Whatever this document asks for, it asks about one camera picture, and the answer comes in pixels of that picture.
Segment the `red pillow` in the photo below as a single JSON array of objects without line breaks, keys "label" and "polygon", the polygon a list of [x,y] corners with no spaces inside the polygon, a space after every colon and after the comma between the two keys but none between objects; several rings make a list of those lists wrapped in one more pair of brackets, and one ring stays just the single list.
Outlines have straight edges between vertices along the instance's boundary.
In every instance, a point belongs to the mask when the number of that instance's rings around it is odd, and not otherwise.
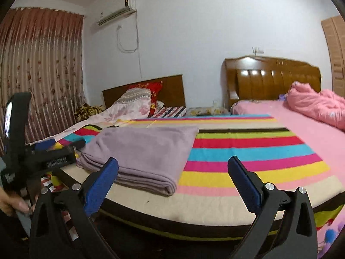
[{"label": "red pillow", "polygon": [[162,89],[163,85],[159,82],[154,83],[147,83],[147,84],[132,84],[128,87],[128,89],[133,88],[140,88],[140,89],[149,89],[151,91],[151,107],[150,107],[150,113],[149,118],[153,116],[156,110],[156,102],[157,102],[157,96],[160,90]]}]

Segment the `white wall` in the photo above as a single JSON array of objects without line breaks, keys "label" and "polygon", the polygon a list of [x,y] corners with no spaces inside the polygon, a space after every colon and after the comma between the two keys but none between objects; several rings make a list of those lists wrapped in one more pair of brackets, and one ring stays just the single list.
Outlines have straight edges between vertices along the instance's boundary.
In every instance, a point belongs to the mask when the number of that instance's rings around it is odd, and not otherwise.
[{"label": "white wall", "polygon": [[[117,49],[122,25],[126,49],[136,47],[134,15],[99,28],[100,13],[124,0],[97,0],[87,8],[86,78],[90,104],[101,91],[140,81],[138,53]],[[183,74],[186,104],[210,106],[223,97],[224,58],[252,54],[292,58],[318,66],[322,87],[332,88],[331,65],[321,21],[338,15],[330,0],[136,0],[143,79]]]},{"label": "white wall", "polygon": [[[15,0],[12,4],[11,8],[21,8],[21,7],[38,7],[38,8],[50,8],[50,9],[58,9],[60,11],[76,13],[80,15],[86,14],[86,9],[82,6],[72,4],[69,2],[61,1],[61,0]],[[85,81],[85,30],[84,30],[85,22],[83,23],[83,32],[82,32],[82,68],[83,68],[83,81]],[[86,97],[86,101],[88,102],[88,91],[87,85],[83,85],[84,94]]]}]

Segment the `purple blanket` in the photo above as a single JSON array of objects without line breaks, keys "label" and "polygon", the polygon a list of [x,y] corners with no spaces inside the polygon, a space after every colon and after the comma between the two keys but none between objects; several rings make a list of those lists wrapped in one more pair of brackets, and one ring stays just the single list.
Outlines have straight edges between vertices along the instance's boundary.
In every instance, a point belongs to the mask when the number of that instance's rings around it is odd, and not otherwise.
[{"label": "purple blanket", "polygon": [[171,196],[176,191],[198,127],[106,128],[83,149],[77,165],[98,171],[117,159],[119,184]]}]

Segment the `hand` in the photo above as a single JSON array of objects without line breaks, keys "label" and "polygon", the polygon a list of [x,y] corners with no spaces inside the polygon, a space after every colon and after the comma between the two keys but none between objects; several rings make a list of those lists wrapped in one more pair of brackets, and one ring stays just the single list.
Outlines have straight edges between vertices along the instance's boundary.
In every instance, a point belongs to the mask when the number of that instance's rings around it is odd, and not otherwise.
[{"label": "hand", "polygon": [[24,213],[29,212],[28,204],[16,193],[6,193],[2,187],[0,187],[0,209],[7,215],[13,216],[14,209]]}]

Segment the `wooden door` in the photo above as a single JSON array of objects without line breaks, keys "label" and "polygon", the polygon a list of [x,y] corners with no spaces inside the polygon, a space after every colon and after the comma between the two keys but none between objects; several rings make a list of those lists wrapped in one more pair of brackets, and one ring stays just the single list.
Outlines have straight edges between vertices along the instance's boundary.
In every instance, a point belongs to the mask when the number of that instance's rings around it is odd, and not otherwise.
[{"label": "wooden door", "polygon": [[321,22],[325,32],[332,66],[333,91],[345,96],[345,22],[339,15]]}]

